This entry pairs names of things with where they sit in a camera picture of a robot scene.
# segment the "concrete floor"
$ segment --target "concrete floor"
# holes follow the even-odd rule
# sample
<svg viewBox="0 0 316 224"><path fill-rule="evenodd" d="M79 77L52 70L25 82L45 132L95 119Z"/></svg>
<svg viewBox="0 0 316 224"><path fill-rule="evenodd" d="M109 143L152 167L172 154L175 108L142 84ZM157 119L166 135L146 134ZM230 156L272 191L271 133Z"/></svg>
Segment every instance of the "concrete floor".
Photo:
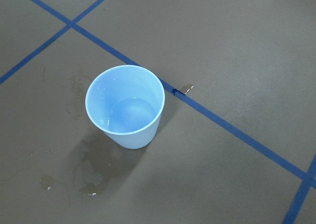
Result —
<svg viewBox="0 0 316 224"><path fill-rule="evenodd" d="M315 0L1 0L0 15L0 223L316 223ZM131 63L166 89L137 150L84 107Z"/></svg>

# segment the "plastic cup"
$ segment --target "plastic cup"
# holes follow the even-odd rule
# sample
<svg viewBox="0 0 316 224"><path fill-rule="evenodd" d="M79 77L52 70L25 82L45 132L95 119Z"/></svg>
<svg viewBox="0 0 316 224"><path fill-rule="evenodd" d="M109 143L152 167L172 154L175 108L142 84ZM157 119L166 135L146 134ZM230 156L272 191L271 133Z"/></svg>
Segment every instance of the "plastic cup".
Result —
<svg viewBox="0 0 316 224"><path fill-rule="evenodd" d="M164 89L151 71L135 65L110 68L91 83L85 108L92 123L119 145L136 149L154 138Z"/></svg>

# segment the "liquid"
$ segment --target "liquid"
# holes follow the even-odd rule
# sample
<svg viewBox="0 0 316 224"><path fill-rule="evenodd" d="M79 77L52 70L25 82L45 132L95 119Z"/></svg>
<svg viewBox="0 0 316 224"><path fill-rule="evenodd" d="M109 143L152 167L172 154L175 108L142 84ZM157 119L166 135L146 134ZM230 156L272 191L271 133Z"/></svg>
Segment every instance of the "liquid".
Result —
<svg viewBox="0 0 316 224"><path fill-rule="evenodd" d="M155 116L154 108L144 99L125 99L110 111L108 129L116 133L133 132L148 125Z"/></svg>

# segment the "cup rim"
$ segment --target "cup rim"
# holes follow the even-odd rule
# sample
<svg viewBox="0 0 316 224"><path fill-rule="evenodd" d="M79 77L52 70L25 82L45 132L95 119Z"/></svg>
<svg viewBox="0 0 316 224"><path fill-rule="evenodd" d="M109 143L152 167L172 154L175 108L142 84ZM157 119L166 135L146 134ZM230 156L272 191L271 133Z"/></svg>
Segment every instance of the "cup rim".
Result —
<svg viewBox="0 0 316 224"><path fill-rule="evenodd" d="M110 71L112 71L112 70L115 70L115 69L117 69L117 68L123 68L123 67L134 67L134 68L137 68L137 70L138 70L138 69L139 69L139 70L144 70L144 71L146 71L147 73L151 74L151 75L155 78L155 80L158 82L159 87L160 87L160 89L161 89L161 92L162 92L162 103L161 103L161 107L160 107L160 109L159 109L157 115L156 115L156 116L151 120L151 122L150 122L149 124L147 124L146 126L142 127L141 129L132 131L132 132L116 133L116 132L113 132L113 131L104 129L103 127L99 126L99 125L94 121L94 119L92 119L92 116L91 116L90 111L89 111L88 106L87 106L87 105L88 105L87 98L88 98L88 95L90 94L90 92L91 92L91 90L92 90L93 84L95 84L96 81L97 81L100 77L102 77L104 74L106 74L106 73L108 73L108 72L110 72ZM99 128L100 130L102 130L102 131L104 131L104 132L106 132L106 133L109 133L109 134L113 134L113 135L130 135L130 134L136 134L136 133L139 133L139 132L141 132L141 131L147 129L148 127L150 127L150 126L160 117L160 115L161 115L161 113L162 113L162 110L163 110L163 107L164 107L164 103L165 103L165 93L164 93L164 88L163 88L163 85L162 85L160 79L159 79L153 72L151 72L150 70L148 70L148 69L146 69L146 68L144 68L144 67L137 66L137 65L129 65L129 64L127 64L127 65L115 66L115 67L109 68L109 69L105 70L104 72L102 72L101 74L99 74L99 75L92 81L92 83L90 84L90 86L89 86L89 88L88 88L88 90L87 90L86 96L85 96L85 109L86 109L86 112L87 112L87 114L88 114L88 117L89 117L90 121L91 121L97 128Z"/></svg>

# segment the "light blue cup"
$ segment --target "light blue cup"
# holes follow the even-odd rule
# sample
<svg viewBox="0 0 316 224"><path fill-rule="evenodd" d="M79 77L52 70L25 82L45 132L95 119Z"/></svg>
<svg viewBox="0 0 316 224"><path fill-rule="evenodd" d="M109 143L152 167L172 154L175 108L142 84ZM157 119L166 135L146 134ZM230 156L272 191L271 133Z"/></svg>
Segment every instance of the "light blue cup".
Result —
<svg viewBox="0 0 316 224"><path fill-rule="evenodd" d="M164 106L164 89L151 71L134 65L110 68L91 83L87 114L119 145L136 149L154 138Z"/></svg>

